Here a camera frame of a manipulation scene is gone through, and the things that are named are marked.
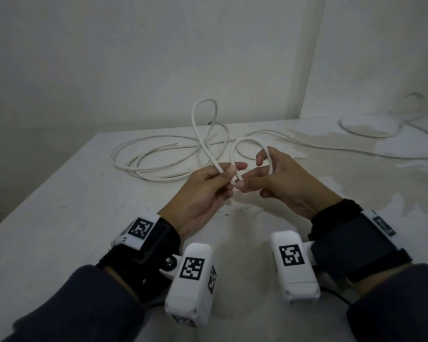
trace jacket sleeve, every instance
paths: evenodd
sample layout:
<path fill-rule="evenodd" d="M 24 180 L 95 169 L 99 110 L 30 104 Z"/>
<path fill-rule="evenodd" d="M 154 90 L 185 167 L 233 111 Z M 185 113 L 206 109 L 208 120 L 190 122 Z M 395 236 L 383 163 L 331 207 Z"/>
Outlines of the jacket sleeve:
<path fill-rule="evenodd" d="M 359 342 L 428 341 L 428 265 L 414 265 L 380 283 L 347 311 Z"/>
<path fill-rule="evenodd" d="M 4 342 L 132 341 L 141 306 L 103 270 L 85 265 L 42 306 L 14 323 Z"/>

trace black cable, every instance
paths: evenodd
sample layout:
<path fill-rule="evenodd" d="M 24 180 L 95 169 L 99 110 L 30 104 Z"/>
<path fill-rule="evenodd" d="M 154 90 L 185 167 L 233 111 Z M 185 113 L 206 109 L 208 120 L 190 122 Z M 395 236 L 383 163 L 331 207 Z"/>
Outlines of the black cable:
<path fill-rule="evenodd" d="M 152 303 L 147 304 L 147 305 L 143 305 L 143 310 L 147 311 L 147 310 L 150 310 L 150 309 L 155 308 L 155 307 L 163 307 L 163 306 L 165 306 L 164 301 L 157 301 L 157 302 L 152 302 Z"/>
<path fill-rule="evenodd" d="M 325 293 L 330 293 L 331 295 L 336 296 L 338 299 L 341 299 L 346 305 L 352 306 L 351 302 L 348 301 L 348 299 L 344 298 L 341 294 L 339 294 L 338 292 L 336 292 L 336 291 L 334 291 L 328 287 L 320 286 L 320 291 L 325 292 Z"/>

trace table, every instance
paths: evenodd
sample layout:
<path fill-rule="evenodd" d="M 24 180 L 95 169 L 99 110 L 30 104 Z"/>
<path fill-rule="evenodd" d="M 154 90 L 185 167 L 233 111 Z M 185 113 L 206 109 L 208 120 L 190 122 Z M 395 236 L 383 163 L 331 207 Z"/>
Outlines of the table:
<path fill-rule="evenodd" d="M 428 128 L 428 119 L 419 122 Z M 428 135 L 408 126 L 400 135 L 384 140 L 346 133 L 336 118 L 228 127 L 232 137 L 272 128 L 292 130 L 298 138 L 312 143 L 395 155 L 428 155 Z M 182 185 L 139 180 L 109 163 L 110 151 L 117 144 L 151 134 L 192 135 L 193 131 L 183 127 L 99 133 L 0 224 L 0 339 L 11 333 L 16 319 L 53 295 L 76 268 L 95 264 L 139 210 L 156 212 Z M 306 155 L 298 160 L 303 167 L 340 195 L 379 212 L 413 244 L 415 260 L 428 263 L 428 160 L 385 159 L 302 147 L 272 136 L 261 138 L 297 157 Z M 160 143 L 168 143 L 168 139 L 149 140 L 142 147 Z M 250 153 L 258 151 L 252 144 L 240 146 Z M 168 163 L 184 151 L 187 149 L 160 152 L 145 161 Z M 228 161 L 228 152 L 221 160 Z M 200 161 L 204 161 L 204 154 L 181 167 L 193 168 Z M 177 326 L 163 309 L 156 308 L 137 340 L 354 341 L 345 317 L 346 306 L 340 300 L 323 294 L 315 305 L 290 306 L 280 298 L 268 240 L 271 232 L 286 229 L 298 230 L 305 239 L 310 223 L 278 201 L 263 200 L 256 193 L 235 193 L 202 231 L 185 242 L 211 243 L 220 255 L 209 326 Z M 356 299 L 348 288 L 342 293 Z"/>

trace tabletop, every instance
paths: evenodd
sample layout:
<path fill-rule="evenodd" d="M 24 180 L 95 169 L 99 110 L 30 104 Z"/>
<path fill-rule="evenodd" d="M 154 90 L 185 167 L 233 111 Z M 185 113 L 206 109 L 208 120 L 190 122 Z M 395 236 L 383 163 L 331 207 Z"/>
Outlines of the tabletop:
<path fill-rule="evenodd" d="M 428 128 L 428 118 L 418 122 Z M 200 127 L 202 133 L 206 127 Z M 386 139 L 347 133 L 336 118 L 238 123 L 228 128 L 232 137 L 271 128 L 322 145 L 428 156 L 428 135 L 409 126 Z M 222 136 L 221 129 L 215 132 Z M 157 212 L 177 192 L 182 181 L 140 180 L 109 162 L 111 150 L 119 143 L 155 134 L 193 136 L 193 130 L 99 133 L 0 223 L 0 340 L 12 332 L 16 319 L 51 297 L 76 268 L 96 264 L 139 211 Z M 409 241 L 416 262 L 428 263 L 428 160 L 380 158 L 308 148 L 271 135 L 257 137 L 299 158 L 306 170 L 341 196 L 377 211 Z M 126 164 L 134 153 L 168 141 L 143 141 L 127 149 L 118 161 Z M 259 150 L 253 144 L 239 146 L 252 155 Z M 144 164 L 169 163 L 187 151 L 162 151 L 146 158 Z M 220 160 L 228 161 L 228 151 Z M 199 153 L 178 166 L 193 169 L 204 161 L 205 155 Z M 247 162 L 250 168 L 255 166 L 254 161 Z M 156 308 L 137 341 L 354 341 L 346 306 L 339 299 L 322 294 L 316 304 L 291 306 L 281 299 L 269 235 L 287 229 L 297 230 L 306 240 L 310 222 L 279 201 L 236 192 L 203 230 L 184 243 L 210 243 L 220 255 L 209 325 L 178 326 L 162 308 Z M 333 285 L 326 276 L 320 282 Z M 357 298 L 348 287 L 339 290 L 350 300 Z"/>

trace hand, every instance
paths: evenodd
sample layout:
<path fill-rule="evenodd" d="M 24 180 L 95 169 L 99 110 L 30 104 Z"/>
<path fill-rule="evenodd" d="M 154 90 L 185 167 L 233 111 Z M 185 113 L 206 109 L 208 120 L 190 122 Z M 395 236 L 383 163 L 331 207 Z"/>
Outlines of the hand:
<path fill-rule="evenodd" d="M 194 171 L 172 200 L 159 211 L 179 233 L 181 239 L 203 228 L 223 203 L 233 196 L 230 181 L 236 169 L 244 170 L 247 163 L 219 163 L 222 174 L 214 166 Z"/>
<path fill-rule="evenodd" d="M 258 168 L 243 174 L 243 181 L 236 188 L 243 192 L 261 190 L 263 198 L 282 201 L 298 215 L 312 219 L 323 209 L 330 207 L 342 198 L 304 170 L 289 155 L 268 147 L 274 173 L 268 175 L 269 166 L 264 166 L 265 151 L 256 157 Z"/>

